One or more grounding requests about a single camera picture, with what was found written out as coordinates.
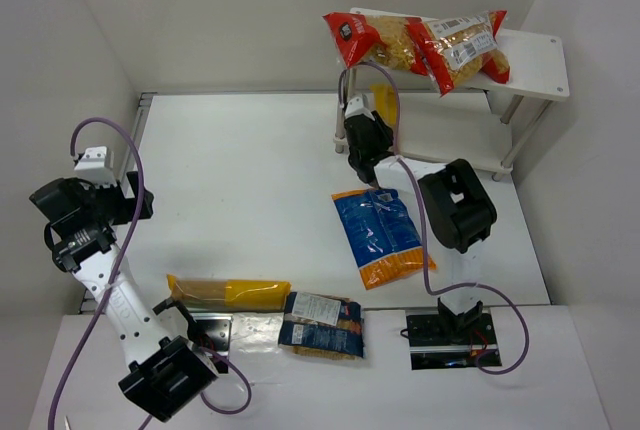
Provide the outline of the blue orange spaghetti bag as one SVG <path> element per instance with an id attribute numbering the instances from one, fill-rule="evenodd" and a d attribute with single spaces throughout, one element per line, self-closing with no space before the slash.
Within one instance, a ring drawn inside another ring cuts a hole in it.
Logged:
<path id="1" fill-rule="evenodd" d="M 395 189 L 361 189 L 332 196 L 364 287 L 409 277 L 436 262 L 423 255 L 421 237 Z"/>

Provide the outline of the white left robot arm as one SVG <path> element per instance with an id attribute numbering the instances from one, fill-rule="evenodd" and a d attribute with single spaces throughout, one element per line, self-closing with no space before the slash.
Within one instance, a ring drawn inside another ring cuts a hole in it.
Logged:
<path id="1" fill-rule="evenodd" d="M 58 178 L 30 196 L 47 220 L 46 246 L 55 266 L 94 297 L 119 338 L 128 373 L 118 386 L 133 404 L 169 421 L 216 380 L 213 363 L 193 342 L 169 331 L 146 304 L 117 242 L 118 225 L 136 227 L 153 215 L 153 194 L 136 171 L 127 175 L 134 196 L 119 183 L 100 185 Z"/>

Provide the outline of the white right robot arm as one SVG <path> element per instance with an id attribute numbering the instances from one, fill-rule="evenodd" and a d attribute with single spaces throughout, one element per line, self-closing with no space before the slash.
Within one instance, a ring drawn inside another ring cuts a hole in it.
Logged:
<path id="1" fill-rule="evenodd" d="M 479 319 L 483 303 L 472 289 L 480 270 L 483 242 L 497 210 L 471 164 L 404 159 L 391 152 L 393 131 L 375 114 L 345 119 L 348 161 L 358 177 L 375 188 L 412 192 L 418 197 L 420 225 L 448 253 L 452 283 L 432 290 L 443 330 L 458 335 Z"/>

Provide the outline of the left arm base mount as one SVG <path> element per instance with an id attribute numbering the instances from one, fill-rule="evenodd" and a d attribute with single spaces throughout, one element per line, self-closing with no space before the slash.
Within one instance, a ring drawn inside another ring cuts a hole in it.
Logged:
<path id="1" fill-rule="evenodd" d="M 229 348 L 231 320 L 229 318 L 195 319 L 187 318 L 189 339 L 202 348 L 213 350 L 226 356 Z"/>

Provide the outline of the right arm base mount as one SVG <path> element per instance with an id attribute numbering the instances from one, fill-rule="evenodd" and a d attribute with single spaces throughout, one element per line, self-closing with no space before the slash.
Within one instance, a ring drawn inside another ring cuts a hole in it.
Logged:
<path id="1" fill-rule="evenodd" d="M 400 335 L 408 341 L 411 369 L 445 370 L 502 365 L 493 318 L 483 309 L 478 318 L 454 330 L 436 308 L 410 309 Z"/>

